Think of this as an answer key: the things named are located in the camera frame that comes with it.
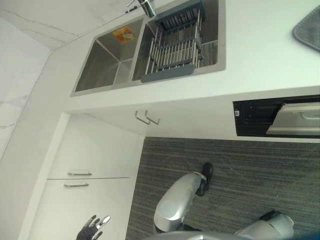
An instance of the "kitchen sink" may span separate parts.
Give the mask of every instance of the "kitchen sink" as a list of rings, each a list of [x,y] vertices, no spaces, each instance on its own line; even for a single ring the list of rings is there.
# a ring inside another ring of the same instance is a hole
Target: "kitchen sink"
[[[225,0],[178,0],[94,39],[71,96],[225,69]]]

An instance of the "white cabinet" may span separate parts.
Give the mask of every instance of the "white cabinet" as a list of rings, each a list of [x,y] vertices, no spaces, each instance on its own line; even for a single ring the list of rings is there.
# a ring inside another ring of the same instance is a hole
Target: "white cabinet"
[[[137,147],[137,134],[86,114],[72,115],[48,179],[130,177]]]
[[[99,240],[119,240],[119,230],[128,224],[132,191],[129,178],[47,180],[29,240],[75,240],[93,215],[111,216]]]
[[[159,125],[152,122],[147,125],[136,119],[136,110],[147,110],[152,119],[159,119]],[[236,136],[232,96],[111,107],[90,115],[147,137],[226,139]]]

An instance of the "striped carpet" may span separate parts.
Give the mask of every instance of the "striped carpet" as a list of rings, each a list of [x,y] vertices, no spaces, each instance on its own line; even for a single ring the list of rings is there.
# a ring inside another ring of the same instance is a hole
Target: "striped carpet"
[[[126,239],[152,235],[163,194],[205,162],[214,167],[212,183],[186,224],[233,234],[276,209],[293,219],[296,237],[320,230],[320,144],[147,137]]]

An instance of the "drawer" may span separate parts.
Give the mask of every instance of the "drawer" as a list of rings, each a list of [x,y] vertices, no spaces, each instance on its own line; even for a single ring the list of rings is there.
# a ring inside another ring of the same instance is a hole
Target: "drawer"
[[[132,194],[130,178],[47,180],[28,239],[75,240],[93,215],[111,216],[99,240],[119,239],[119,230],[128,224],[123,211],[129,211]]]
[[[72,115],[48,179],[127,178],[141,137],[86,114]]]

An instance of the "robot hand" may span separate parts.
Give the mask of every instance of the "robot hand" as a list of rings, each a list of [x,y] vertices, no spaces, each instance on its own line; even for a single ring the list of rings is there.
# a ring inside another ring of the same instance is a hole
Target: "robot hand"
[[[76,240],[97,240],[102,235],[102,231],[99,232],[97,235],[95,234],[99,231],[100,228],[102,228],[104,225],[107,224],[107,222],[109,222],[111,217],[106,216],[101,221],[99,218],[97,218],[93,222],[93,220],[96,217],[97,216],[94,215],[86,222],[86,224],[83,226],[81,231],[76,236]]]

